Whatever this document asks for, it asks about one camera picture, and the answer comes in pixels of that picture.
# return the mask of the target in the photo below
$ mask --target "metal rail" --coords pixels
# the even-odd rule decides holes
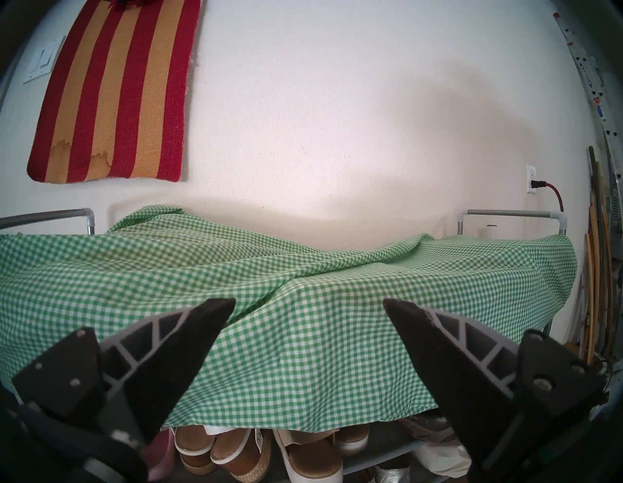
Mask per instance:
[[[28,225],[40,221],[58,220],[63,218],[76,218],[84,216],[87,218],[87,233],[95,234],[95,215],[90,208],[61,209],[59,211],[44,211],[42,213],[20,214],[17,216],[7,216],[0,218],[0,230],[13,226]]]
[[[459,214],[459,225],[457,233],[463,234],[463,218],[466,214],[486,214],[494,216],[525,216],[529,218],[552,218],[560,223],[558,233],[567,234],[567,215],[560,211],[521,211],[514,209],[467,209]]]

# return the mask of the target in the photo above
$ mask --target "light switch plate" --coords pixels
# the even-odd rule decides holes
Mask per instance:
[[[536,188],[530,184],[530,181],[536,180],[536,168],[534,166],[526,165],[526,177],[528,178],[526,193],[536,194]]]
[[[56,57],[64,40],[65,36],[58,37],[35,49],[32,53],[31,61],[26,68],[24,84],[52,72],[54,62],[56,62]]]

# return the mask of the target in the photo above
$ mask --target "pink shoe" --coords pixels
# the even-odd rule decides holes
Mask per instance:
[[[167,478],[175,466],[175,435],[171,428],[160,431],[143,450],[143,461],[149,469],[147,481]]]

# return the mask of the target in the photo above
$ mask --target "ladder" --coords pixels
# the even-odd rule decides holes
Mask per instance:
[[[554,18],[558,23],[564,38],[567,40],[567,47],[573,57],[573,61],[578,68],[580,78],[582,78],[584,91],[587,99],[595,110],[603,129],[606,141],[608,157],[608,186],[610,191],[609,199],[606,203],[609,212],[609,225],[611,229],[612,255],[616,258],[623,256],[623,224],[621,223],[621,200],[623,179],[623,141],[622,135],[617,131],[612,119],[612,110],[608,102],[606,86],[600,76],[600,70],[594,57],[587,55],[578,36],[569,28],[565,20],[558,12],[554,13]]]

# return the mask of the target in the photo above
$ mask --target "shoe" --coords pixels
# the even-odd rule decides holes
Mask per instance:
[[[369,424],[347,426],[335,433],[335,447],[342,456],[360,453],[368,445]]]
[[[374,466],[374,483],[409,483],[410,473],[409,458],[403,454]]]
[[[342,458],[326,439],[334,431],[304,433],[274,429],[283,464],[292,483],[341,483]]]
[[[450,423],[439,409],[430,409],[398,421],[407,428],[411,436],[422,441],[439,444],[457,439]]]
[[[215,439],[216,436],[208,434],[203,425],[181,426],[175,430],[175,447],[190,473],[207,475],[216,469],[210,459]]]
[[[158,481],[167,478],[175,466],[175,443],[171,428],[160,431],[149,443],[141,457],[148,468],[147,481]]]
[[[235,429],[216,437],[210,458],[242,483],[258,483],[266,476],[272,453],[272,432]]]

